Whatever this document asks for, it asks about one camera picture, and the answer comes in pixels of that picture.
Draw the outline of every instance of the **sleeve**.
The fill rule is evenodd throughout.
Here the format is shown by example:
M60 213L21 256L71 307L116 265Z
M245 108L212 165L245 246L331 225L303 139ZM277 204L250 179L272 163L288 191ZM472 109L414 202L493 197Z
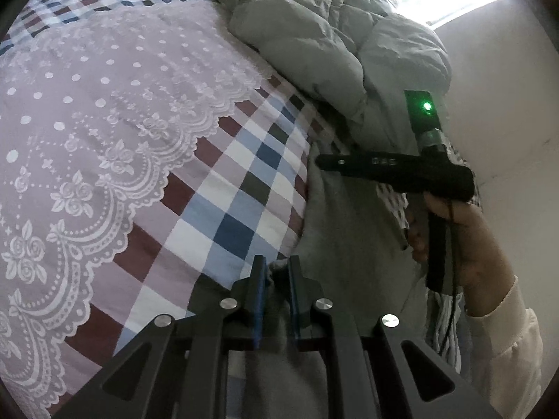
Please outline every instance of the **sleeve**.
M472 385L504 419L524 419L541 395L542 338L526 309L518 278L501 304L484 317L468 317Z

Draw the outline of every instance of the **human hand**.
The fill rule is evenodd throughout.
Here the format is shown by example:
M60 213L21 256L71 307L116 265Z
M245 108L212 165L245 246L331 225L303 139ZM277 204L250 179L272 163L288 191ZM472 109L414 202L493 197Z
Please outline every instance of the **human hand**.
M427 208L449 220L448 202L426 192ZM468 313L484 316L492 312L514 284L510 263L499 247L487 221L475 205L452 201L459 257L457 260L458 284L464 288ZM413 248L412 257L417 262L428 260L429 247L422 238L413 213L406 210L410 224L407 241Z

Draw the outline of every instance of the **metal pin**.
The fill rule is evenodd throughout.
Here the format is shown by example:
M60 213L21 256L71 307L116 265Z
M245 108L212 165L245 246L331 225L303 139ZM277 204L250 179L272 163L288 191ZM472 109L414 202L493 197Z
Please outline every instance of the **metal pin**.
M382 324L386 327L396 327L400 324L400 320L396 315L392 315L391 313L384 315L382 317Z
M315 302L315 306L320 310L331 309L333 305L334 303L328 298L320 298L317 299L317 302Z
M157 315L153 320L153 324L157 327L167 327L173 322L170 315Z
M231 310L237 307L237 300L234 298L225 298L219 303L222 309Z

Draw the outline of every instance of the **white wall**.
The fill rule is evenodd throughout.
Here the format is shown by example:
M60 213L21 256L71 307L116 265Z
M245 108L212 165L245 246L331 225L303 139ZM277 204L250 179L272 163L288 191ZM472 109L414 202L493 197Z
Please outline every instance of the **white wall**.
M543 382L559 363L559 54L523 0L437 29L453 67L448 128L539 319Z

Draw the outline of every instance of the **person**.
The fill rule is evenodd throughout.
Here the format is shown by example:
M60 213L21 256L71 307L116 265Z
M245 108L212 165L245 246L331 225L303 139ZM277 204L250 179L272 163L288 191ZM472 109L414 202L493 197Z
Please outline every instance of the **person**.
M430 211L450 220L449 203L430 193ZM536 314L526 309L518 278L480 208L452 201L463 288L472 335L472 385L504 419L525 418L541 395L543 345ZM413 258L425 262L428 247L417 221L406 212Z

